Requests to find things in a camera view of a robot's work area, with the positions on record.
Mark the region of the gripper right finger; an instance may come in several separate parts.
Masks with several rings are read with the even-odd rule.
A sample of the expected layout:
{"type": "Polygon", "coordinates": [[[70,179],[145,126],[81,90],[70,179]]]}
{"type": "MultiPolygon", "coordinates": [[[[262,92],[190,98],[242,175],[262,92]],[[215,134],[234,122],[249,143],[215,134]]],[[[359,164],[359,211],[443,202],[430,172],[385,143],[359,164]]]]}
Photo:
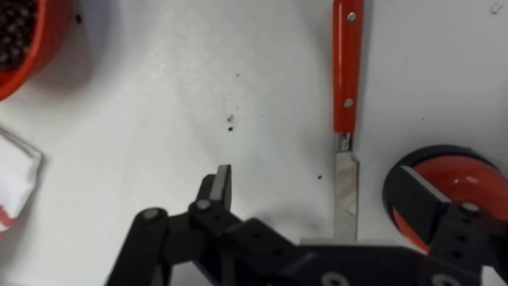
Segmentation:
{"type": "Polygon", "coordinates": [[[452,202],[406,165],[390,171],[390,207],[429,246],[417,286],[484,286],[484,267],[508,286],[508,222],[452,202]]]}

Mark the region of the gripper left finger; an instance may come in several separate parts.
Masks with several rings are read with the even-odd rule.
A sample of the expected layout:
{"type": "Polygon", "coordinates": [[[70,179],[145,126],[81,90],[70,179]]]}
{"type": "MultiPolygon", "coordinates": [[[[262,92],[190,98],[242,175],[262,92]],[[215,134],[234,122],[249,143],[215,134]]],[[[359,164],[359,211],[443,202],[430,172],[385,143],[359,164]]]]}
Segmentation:
{"type": "Polygon", "coordinates": [[[172,286],[173,268],[193,263],[213,286],[299,286],[299,249],[256,218],[231,211],[232,168],[206,175],[186,212],[159,207],[133,219],[105,286],[172,286]]]}

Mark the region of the red and black bowl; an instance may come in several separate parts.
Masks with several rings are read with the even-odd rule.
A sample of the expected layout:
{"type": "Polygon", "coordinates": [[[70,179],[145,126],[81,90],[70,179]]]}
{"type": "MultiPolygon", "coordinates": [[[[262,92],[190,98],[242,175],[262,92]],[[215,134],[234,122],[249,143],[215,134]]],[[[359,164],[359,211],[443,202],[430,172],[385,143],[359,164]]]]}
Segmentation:
{"type": "Polygon", "coordinates": [[[508,222],[508,178],[474,150],[431,145],[411,152],[397,164],[413,168],[454,203],[473,203],[508,222]]]}

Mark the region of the white cloth with red stripe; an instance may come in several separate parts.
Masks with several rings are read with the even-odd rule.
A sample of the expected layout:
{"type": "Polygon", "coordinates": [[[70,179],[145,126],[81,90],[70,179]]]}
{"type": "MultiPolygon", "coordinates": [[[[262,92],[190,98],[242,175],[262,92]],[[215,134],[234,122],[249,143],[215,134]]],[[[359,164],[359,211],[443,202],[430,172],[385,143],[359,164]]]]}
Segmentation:
{"type": "Polygon", "coordinates": [[[0,240],[36,189],[42,161],[38,148],[0,126],[0,240]]]}

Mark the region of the heap of dark beans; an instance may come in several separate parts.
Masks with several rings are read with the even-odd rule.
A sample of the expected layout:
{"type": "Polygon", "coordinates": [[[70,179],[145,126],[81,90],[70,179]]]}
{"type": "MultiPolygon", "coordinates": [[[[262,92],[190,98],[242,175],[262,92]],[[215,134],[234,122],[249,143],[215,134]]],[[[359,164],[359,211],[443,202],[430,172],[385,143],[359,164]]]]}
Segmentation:
{"type": "Polygon", "coordinates": [[[0,71],[19,69],[35,33],[37,0],[0,0],[0,71]]]}

